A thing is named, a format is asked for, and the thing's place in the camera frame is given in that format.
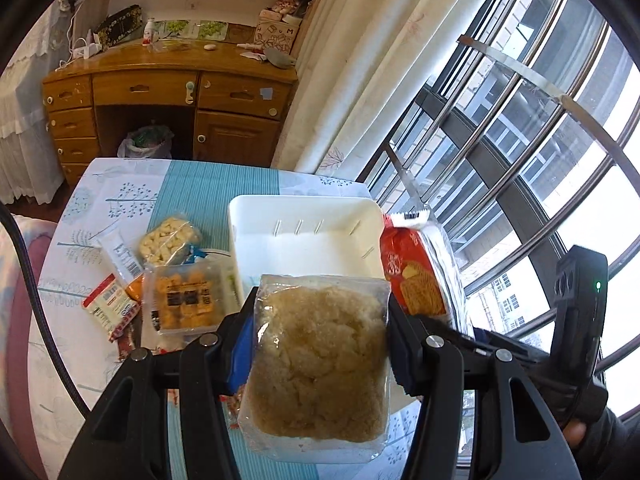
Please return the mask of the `person's right hand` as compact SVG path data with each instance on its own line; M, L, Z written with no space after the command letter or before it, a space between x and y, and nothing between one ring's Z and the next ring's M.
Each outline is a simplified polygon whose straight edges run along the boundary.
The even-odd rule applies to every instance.
M570 420L563 429L563 436L570 448L577 448L584 440L587 426L579 419Z

